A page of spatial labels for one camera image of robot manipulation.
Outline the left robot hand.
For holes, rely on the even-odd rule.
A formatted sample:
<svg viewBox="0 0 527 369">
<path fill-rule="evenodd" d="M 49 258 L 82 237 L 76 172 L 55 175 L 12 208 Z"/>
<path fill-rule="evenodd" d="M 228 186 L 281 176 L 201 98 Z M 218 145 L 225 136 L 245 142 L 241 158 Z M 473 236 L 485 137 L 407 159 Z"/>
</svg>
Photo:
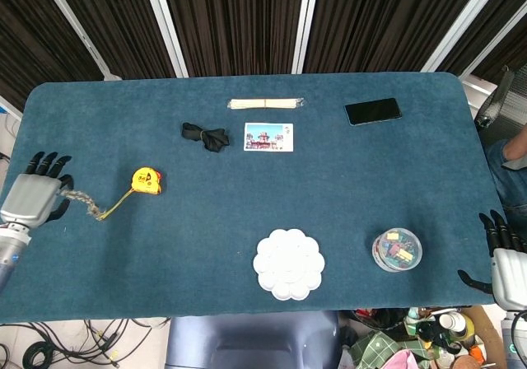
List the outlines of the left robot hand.
<svg viewBox="0 0 527 369">
<path fill-rule="evenodd" d="M 61 175 L 64 166 L 72 159 L 58 153 L 37 152 L 29 161 L 26 170 L 20 173 L 1 207 L 4 223 L 15 223 L 28 229 L 60 219 L 68 210 L 69 199 L 58 205 L 56 200 L 64 189 L 74 188 L 71 175 Z"/>
</svg>

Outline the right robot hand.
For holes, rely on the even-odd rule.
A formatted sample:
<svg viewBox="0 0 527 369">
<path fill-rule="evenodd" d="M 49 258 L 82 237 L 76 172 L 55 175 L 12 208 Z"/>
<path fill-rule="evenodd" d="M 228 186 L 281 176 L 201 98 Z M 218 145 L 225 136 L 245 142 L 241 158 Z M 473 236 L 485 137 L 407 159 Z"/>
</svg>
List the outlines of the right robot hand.
<svg viewBox="0 0 527 369">
<path fill-rule="evenodd" d="M 526 239 L 519 236 L 495 210 L 490 217 L 479 213 L 486 234 L 492 281 L 484 283 L 457 271 L 461 281 L 472 289 L 491 295 L 507 312 L 526 310 Z"/>
</svg>

